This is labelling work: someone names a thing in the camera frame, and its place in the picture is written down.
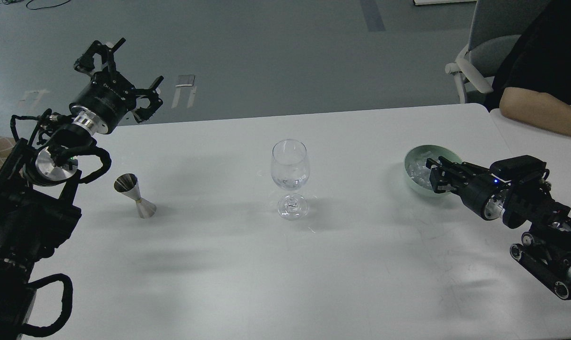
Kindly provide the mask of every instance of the green bowl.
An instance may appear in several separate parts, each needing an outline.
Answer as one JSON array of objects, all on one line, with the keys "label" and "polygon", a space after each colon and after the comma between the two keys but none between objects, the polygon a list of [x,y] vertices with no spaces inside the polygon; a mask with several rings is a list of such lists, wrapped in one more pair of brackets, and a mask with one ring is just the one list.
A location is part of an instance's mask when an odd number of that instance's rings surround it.
[{"label": "green bowl", "polygon": [[452,162],[462,162],[460,157],[453,151],[438,145],[420,145],[411,149],[405,155],[405,161],[403,162],[405,178],[413,191],[427,197],[441,197],[449,193],[437,194],[430,187],[430,170],[426,168],[426,159],[432,158],[437,161],[439,156],[443,156]]}]

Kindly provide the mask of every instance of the chair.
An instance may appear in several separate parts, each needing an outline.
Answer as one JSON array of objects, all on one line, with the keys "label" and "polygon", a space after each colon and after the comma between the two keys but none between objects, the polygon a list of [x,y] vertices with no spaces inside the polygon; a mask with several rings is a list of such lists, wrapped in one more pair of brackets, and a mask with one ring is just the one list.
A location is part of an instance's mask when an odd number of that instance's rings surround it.
[{"label": "chair", "polygon": [[[460,103],[483,103],[493,92],[486,79],[495,76],[519,36],[550,0],[477,0],[469,41],[455,62],[445,66],[453,75]],[[475,90],[468,90],[470,83]]]}]

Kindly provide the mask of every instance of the wine glass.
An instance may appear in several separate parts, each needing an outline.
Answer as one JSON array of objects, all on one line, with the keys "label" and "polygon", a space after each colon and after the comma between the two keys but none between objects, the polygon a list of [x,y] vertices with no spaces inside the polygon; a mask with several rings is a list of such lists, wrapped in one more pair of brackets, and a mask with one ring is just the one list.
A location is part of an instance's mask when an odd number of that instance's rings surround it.
[{"label": "wine glass", "polygon": [[[280,188],[288,191],[300,189],[311,172],[307,147],[294,139],[285,139],[273,147],[271,177]],[[277,204],[279,215],[296,220],[308,213],[308,203],[300,194],[287,194]]]}]

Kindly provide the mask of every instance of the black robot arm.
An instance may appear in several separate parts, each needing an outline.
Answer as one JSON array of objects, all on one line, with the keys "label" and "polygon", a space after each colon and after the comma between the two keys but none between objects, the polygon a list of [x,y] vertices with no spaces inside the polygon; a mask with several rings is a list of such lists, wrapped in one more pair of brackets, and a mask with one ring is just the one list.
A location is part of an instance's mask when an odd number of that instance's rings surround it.
[{"label": "black robot arm", "polygon": [[511,229],[531,222],[510,254],[557,297],[571,299],[571,209],[551,197],[545,162],[524,155],[487,169],[438,157],[426,167],[434,192],[460,196],[484,220],[501,218]]},{"label": "black robot arm", "polygon": [[[163,77],[148,89],[137,89],[117,71],[113,53],[124,42],[122,38],[109,47],[95,41],[76,61],[75,69],[91,80],[69,106],[71,114],[48,109],[37,117],[11,119],[16,144],[0,169],[0,340],[15,340],[21,334],[48,336],[65,325],[71,314],[71,280],[55,274],[29,282],[34,263],[52,256],[75,229],[82,216],[73,205],[78,185],[94,181],[111,166],[109,153],[97,146],[93,135],[111,133],[129,111],[137,122],[147,120],[162,105],[157,87]],[[103,67],[93,73],[95,54],[101,56]],[[148,99],[149,107],[136,108],[138,99]],[[19,138],[17,120],[37,121],[29,140]],[[81,178],[81,155],[97,156],[101,168]],[[58,198],[34,189],[61,184]],[[60,315],[46,327],[28,325],[35,291],[51,282],[63,283]]]}]

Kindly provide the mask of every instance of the stainless steel jigger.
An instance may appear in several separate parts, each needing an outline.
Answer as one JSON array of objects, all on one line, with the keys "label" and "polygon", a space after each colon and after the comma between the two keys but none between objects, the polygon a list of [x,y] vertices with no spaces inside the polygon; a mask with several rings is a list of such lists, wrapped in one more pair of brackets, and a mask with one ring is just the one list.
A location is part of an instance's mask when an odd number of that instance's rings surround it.
[{"label": "stainless steel jigger", "polygon": [[134,174],[123,174],[117,177],[113,183],[115,191],[132,198],[136,202],[136,209],[141,218],[149,218],[153,216],[157,207],[155,204],[145,200],[140,196],[140,189],[138,188],[138,178]]}]

